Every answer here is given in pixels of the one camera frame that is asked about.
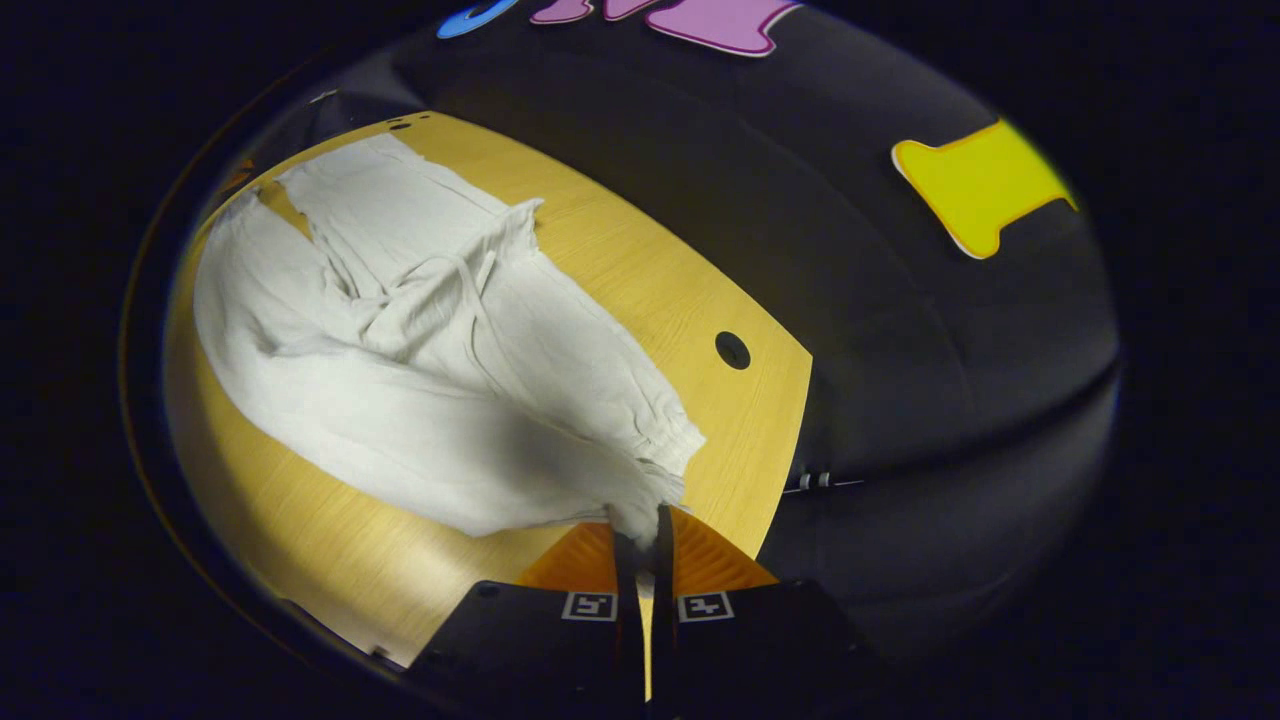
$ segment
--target orange gripper pad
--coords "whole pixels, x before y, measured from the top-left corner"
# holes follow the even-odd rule
[[[608,523],[580,523],[535,560],[516,584],[561,592],[618,592],[613,528]]]
[[[671,509],[671,529],[675,546],[672,591],[676,597],[740,591],[778,582],[710,525],[684,510]]]

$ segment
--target pink cutout shape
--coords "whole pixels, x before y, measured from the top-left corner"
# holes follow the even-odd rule
[[[659,0],[604,0],[604,19],[617,22],[630,17],[636,10],[641,10],[658,3]]]
[[[790,0],[685,0],[675,8],[649,13],[653,29],[717,50],[763,58],[777,45],[767,35],[800,3]]]
[[[572,23],[590,15],[593,9],[591,0],[556,0],[534,13],[529,22],[535,26]]]

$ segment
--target white fabric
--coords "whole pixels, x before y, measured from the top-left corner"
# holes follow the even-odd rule
[[[196,328],[232,402],[335,478],[472,536],[612,519],[646,544],[704,438],[508,208],[389,135],[216,219]]]

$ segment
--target wooden table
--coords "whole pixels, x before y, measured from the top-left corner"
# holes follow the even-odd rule
[[[685,503],[755,556],[795,451],[809,354],[710,263],[589,178],[439,113],[403,122],[411,127],[379,123],[324,142],[250,188],[261,187],[262,200],[310,236],[273,178],[340,145],[394,132],[508,205],[544,197],[536,215],[543,250],[635,336],[707,436],[689,465]],[[250,424],[223,393],[196,336],[192,287],[207,229],[178,270],[165,340],[166,406],[192,491],[227,550],[266,588],[355,646],[383,648],[408,665],[472,583],[513,580],[567,528],[470,538],[335,480]],[[749,368],[721,359],[721,331],[742,338]]]

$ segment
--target blue cutout shape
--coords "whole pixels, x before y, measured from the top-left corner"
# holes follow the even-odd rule
[[[471,17],[471,13],[475,12],[479,5],[472,5],[470,9],[462,10],[440,23],[440,29],[435,31],[435,37],[439,37],[440,40],[449,40],[451,37],[466,35],[477,27],[489,24],[489,20],[506,13],[518,1],[520,0],[498,0],[498,3],[494,3],[492,8],[476,17]]]

